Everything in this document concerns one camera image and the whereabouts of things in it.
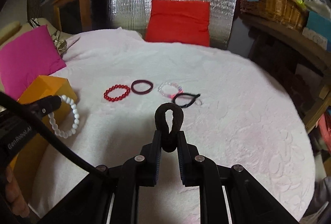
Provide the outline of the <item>left hand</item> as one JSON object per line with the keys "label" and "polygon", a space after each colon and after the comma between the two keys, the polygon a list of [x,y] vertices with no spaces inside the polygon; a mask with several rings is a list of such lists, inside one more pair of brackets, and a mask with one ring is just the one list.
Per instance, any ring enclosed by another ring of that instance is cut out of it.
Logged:
{"label": "left hand", "polygon": [[5,195],[12,213],[22,218],[28,217],[30,213],[29,206],[24,200],[11,166],[6,168],[6,180]]}

